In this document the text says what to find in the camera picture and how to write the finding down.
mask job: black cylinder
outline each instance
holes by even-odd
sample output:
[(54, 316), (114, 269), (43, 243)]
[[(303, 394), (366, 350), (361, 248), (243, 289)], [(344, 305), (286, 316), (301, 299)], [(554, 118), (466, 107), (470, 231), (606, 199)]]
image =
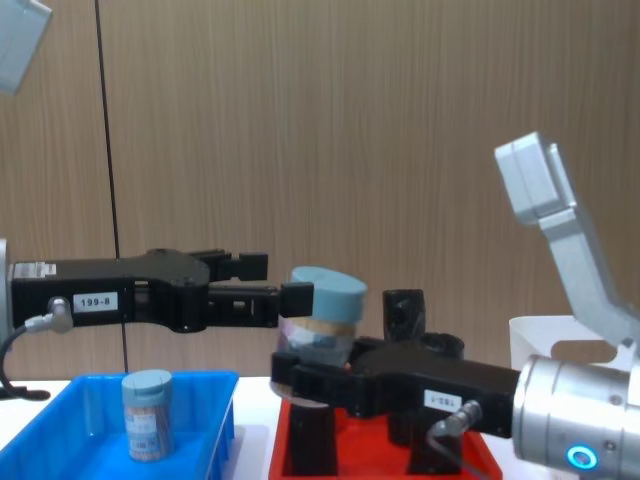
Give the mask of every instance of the black cylinder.
[(420, 337), (420, 344), (441, 357), (464, 358), (464, 342), (448, 333), (425, 333)]
[[(387, 342), (419, 341), (426, 326), (422, 290), (385, 290), (382, 292), (384, 339)], [(392, 413), (387, 417), (389, 441), (408, 447), (411, 442), (413, 413)]]
[(387, 342), (420, 339), (426, 325), (422, 290), (385, 290), (382, 306)]

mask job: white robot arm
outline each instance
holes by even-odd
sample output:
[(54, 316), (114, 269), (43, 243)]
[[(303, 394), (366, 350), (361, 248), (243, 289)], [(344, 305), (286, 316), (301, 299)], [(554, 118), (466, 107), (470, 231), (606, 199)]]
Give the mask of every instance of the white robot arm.
[(638, 343), (640, 315), (618, 298), (557, 145), (532, 133), (497, 148), (496, 161), (518, 220), (547, 237), (576, 319), (614, 347)]
[(18, 91), (50, 18), (36, 0), (0, 0), (0, 93)]

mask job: red plastic bin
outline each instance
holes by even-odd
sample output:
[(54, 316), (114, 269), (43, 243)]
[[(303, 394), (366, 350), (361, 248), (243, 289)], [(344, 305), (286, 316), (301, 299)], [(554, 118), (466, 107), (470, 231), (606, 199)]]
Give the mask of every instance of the red plastic bin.
[[(291, 404), (282, 401), (275, 448), (271, 459), (269, 480), (296, 480), (291, 475), (289, 444), (289, 411)], [(338, 475), (335, 477), (305, 477), (316, 480), (359, 478), (367, 480), (472, 480), (462, 471), (458, 475), (407, 475), (410, 451), (397, 447), (387, 439), (385, 416), (370, 420), (348, 417), (344, 410), (336, 409), (336, 443), (338, 447)], [(484, 443), (482, 436), (467, 432), (463, 437), (463, 456), (471, 465), (485, 472), (491, 480), (501, 480), (502, 471)]]

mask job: wood grain panel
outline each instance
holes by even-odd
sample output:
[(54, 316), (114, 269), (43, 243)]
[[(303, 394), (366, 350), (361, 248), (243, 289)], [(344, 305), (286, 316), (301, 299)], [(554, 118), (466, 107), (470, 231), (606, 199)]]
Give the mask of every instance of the wood grain panel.
[[(559, 141), (614, 276), (640, 300), (640, 78), (630, 1), (102, 1), (123, 254), (264, 250), (423, 288), (431, 330), (508, 362), (508, 319), (568, 312), (493, 149)], [(129, 332), (134, 368), (266, 373), (273, 332)]]
[[(0, 95), (0, 237), (18, 259), (114, 256), (92, 0), (53, 17), (16, 96)], [(16, 342), (13, 378), (69, 378), (123, 365), (119, 326)]]

